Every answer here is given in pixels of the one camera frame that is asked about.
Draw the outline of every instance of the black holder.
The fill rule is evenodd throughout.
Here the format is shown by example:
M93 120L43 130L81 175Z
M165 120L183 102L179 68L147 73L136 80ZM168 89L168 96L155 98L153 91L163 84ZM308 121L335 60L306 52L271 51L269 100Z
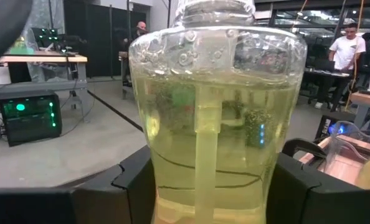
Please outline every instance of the black holder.
M155 189L145 146L74 189L0 189L0 223L151 223ZM268 193L267 224L282 223L370 224L370 190L281 153Z

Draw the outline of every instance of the black curtain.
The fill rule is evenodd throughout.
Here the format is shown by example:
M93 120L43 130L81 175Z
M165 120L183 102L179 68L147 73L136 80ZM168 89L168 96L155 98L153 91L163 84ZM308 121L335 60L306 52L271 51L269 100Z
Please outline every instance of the black curtain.
M113 75L109 10L109 7L88 5L88 62L93 77Z
M65 33L67 35L77 35L83 40L88 40L87 5L82 1L65 0L64 15ZM79 53L88 57L88 44L79 45ZM89 63L86 67L87 76L89 77Z
M109 7L77 0L64 3L66 34L87 40L80 50L88 58L87 76L121 75L118 52L124 50L120 41L127 37L127 11L112 8L110 22ZM139 21L146 21L146 14L131 12L131 26L136 27Z

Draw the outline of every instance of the gray floor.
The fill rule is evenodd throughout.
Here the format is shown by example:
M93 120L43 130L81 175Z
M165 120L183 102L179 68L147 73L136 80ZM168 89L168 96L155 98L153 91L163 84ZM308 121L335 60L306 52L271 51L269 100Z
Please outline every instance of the gray floor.
M3 69L0 68L0 73L6 73ZM89 81L90 91L140 124L135 102L131 97L127 100L121 98L120 81L112 81L110 77ZM62 117L64 133L78 124L63 137L16 147L8 147L6 141L0 140L0 187L64 184L107 169L146 144L143 133L98 101L95 101L90 113L89 123L79 122L79 111L71 110L69 106L62 109ZM320 119L321 111L300 98L293 112L287 139L312 140Z

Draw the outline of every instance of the workbench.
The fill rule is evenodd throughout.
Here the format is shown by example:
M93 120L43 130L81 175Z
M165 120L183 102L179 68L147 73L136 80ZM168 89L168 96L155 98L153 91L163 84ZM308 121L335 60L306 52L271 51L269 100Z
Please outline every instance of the workbench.
M361 129L370 109L370 95L360 92L353 93L351 94L351 101L353 104L358 105L357 116L355 117L354 124Z
M23 82L0 84L0 93L32 90L75 91L82 106L83 116L85 116L90 111L92 106L91 96L87 93L87 77L85 71L85 64L87 61L87 58L81 55L66 57L58 52L36 51L32 55L5 54L0 58L0 63L76 63L78 78L77 80L74 80L68 77L68 80L61 82Z

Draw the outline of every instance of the wall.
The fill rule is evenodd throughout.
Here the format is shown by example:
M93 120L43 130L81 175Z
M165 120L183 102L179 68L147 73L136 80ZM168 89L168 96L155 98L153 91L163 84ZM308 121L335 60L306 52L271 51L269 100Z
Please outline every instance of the wall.
M171 0L170 25L175 18L175 10L178 0ZM150 31L157 31L167 28L168 0L153 0L153 7L150 9Z
M88 0L91 4L100 6L118 8L126 10L126 0ZM175 10L178 4L178 0L172 0L171 2L171 13L170 13L170 24L173 23L175 17ZM150 31L157 31L167 28L168 18L168 0L130 0L130 10L136 10L137 6L149 7L148 10L137 10L146 13L147 25Z
M126 0L89 0L90 3L99 6L115 7L117 9L127 10ZM143 6L153 6L154 0L130 0L130 9L132 9L133 4L140 4Z

